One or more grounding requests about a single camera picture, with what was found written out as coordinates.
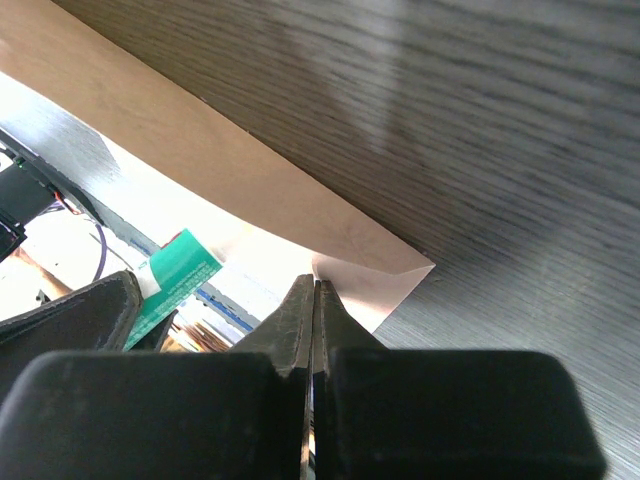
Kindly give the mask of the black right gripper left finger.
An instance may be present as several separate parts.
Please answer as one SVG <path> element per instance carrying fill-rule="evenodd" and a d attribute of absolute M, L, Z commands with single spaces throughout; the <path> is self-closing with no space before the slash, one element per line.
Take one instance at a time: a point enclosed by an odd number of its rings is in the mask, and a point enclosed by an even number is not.
<path fill-rule="evenodd" d="M 311 275 L 225 353 L 50 351 L 1 408 L 5 479 L 303 479 Z"/>

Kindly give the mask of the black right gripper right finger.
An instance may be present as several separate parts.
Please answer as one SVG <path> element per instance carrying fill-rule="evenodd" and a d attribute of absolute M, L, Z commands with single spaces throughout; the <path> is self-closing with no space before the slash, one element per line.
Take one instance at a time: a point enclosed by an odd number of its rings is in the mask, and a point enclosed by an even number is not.
<path fill-rule="evenodd" d="M 577 386 L 529 350 L 398 350 L 319 285 L 323 479 L 601 479 Z"/>

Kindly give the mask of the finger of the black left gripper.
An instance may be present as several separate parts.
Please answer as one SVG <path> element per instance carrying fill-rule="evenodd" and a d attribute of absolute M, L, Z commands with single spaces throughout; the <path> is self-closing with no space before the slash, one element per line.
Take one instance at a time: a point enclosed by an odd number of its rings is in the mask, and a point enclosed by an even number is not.
<path fill-rule="evenodd" d="M 143 303 L 135 275 L 119 271 L 1 322 L 1 396 L 51 351 L 120 351 Z"/>

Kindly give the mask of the pink envelope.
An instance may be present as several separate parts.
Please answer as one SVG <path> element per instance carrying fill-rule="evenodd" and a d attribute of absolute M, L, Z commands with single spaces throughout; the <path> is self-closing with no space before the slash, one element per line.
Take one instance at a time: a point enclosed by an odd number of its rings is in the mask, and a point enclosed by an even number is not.
<path fill-rule="evenodd" d="M 156 244 L 183 228 L 280 292 L 332 281 L 376 329 L 433 263 L 50 1 L 1 5 L 1 129 Z"/>

